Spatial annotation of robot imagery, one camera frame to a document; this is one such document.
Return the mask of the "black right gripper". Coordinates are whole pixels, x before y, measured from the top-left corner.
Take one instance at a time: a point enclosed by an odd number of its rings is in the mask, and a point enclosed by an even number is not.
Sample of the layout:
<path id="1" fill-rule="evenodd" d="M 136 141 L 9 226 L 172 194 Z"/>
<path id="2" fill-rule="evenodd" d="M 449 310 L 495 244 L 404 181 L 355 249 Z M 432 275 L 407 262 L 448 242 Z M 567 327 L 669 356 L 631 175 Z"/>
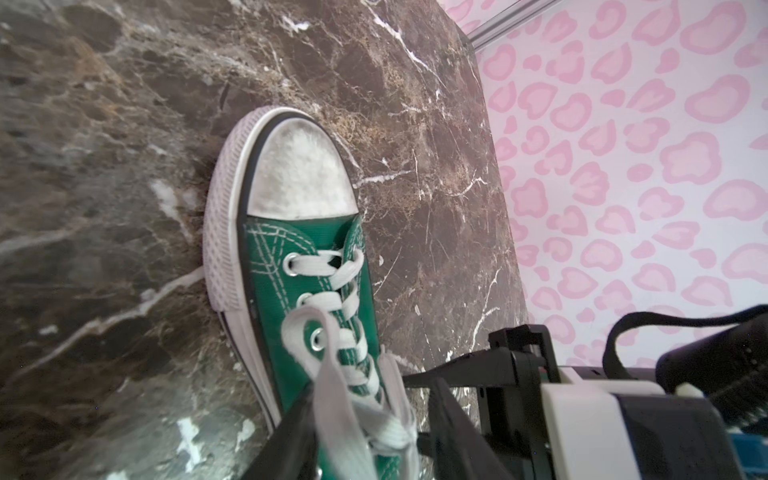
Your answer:
<path id="1" fill-rule="evenodd" d="M 486 350 L 407 375 L 403 383 L 428 388 L 444 380 L 513 479 L 552 479 L 541 387 L 559 382 L 560 374 L 549 330 L 542 325 L 506 328 L 491 333 L 488 341 Z M 419 453 L 428 458 L 429 432 L 417 439 Z"/>

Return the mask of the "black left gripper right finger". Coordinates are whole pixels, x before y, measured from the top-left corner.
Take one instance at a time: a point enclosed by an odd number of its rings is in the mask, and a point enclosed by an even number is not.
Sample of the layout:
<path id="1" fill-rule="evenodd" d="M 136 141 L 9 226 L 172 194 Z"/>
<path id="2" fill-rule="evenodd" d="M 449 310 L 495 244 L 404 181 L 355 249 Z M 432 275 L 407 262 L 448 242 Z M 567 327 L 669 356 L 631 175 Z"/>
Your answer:
<path id="1" fill-rule="evenodd" d="M 442 378 L 429 384 L 428 417 L 436 479 L 513 479 Z"/>

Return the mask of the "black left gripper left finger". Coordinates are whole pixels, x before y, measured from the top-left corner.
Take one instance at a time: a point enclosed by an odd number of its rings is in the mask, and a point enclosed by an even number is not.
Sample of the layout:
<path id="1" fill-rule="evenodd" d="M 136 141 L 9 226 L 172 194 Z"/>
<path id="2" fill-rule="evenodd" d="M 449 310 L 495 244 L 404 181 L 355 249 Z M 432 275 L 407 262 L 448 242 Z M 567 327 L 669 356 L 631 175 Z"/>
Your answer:
<path id="1" fill-rule="evenodd" d="M 314 387 L 306 386 L 242 475 L 242 480 L 318 478 Z"/>

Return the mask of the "white shoelace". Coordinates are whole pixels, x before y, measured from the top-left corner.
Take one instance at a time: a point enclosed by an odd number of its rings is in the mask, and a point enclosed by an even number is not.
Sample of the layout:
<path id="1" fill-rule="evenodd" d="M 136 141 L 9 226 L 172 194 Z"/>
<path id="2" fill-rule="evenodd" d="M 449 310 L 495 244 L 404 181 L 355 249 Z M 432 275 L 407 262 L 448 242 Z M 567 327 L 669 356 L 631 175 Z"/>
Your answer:
<path id="1" fill-rule="evenodd" d="M 326 279 L 328 290 L 300 295 L 284 319 L 284 348 L 313 383 L 312 411 L 327 462 L 339 479 L 377 479 L 379 457 L 398 461 L 401 479 L 419 476 L 417 422 L 394 356 L 372 356 L 359 319 L 365 256 L 353 248 L 290 253 L 289 276 Z"/>

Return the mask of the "green canvas sneaker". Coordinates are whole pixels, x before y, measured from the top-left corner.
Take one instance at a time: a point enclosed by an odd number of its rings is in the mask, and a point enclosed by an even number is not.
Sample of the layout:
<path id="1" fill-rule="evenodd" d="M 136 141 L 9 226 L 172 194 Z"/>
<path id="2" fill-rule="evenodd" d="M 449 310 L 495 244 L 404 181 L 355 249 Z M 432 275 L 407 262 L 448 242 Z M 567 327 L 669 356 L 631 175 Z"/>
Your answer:
<path id="1" fill-rule="evenodd" d="M 358 316 L 369 353 L 378 356 L 387 350 L 377 332 L 363 219 L 336 145 L 294 108 L 267 106 L 245 115 L 228 135 L 211 180 L 203 264 L 210 303 L 270 428 L 313 386 L 283 346 L 282 323 L 300 295 L 329 288 L 323 278 L 287 275 L 283 261 L 290 253 L 320 250 L 349 257 L 353 248 L 365 256 Z M 376 466 L 377 479 L 401 479 L 397 459 L 379 457 Z"/>

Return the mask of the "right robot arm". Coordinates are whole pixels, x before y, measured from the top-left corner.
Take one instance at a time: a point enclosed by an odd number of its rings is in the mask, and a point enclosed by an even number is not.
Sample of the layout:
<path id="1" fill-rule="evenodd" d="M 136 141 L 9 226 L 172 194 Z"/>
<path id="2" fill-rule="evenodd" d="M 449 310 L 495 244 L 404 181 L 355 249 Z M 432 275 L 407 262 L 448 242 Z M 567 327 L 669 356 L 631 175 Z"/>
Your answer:
<path id="1" fill-rule="evenodd" d="M 620 335 L 647 326 L 713 329 L 626 368 Z M 561 366 L 550 331 L 493 332 L 486 350 L 407 376 L 426 388 L 417 447 L 439 479 L 763 479 L 767 309 L 708 319 L 623 316 L 600 367 Z"/>

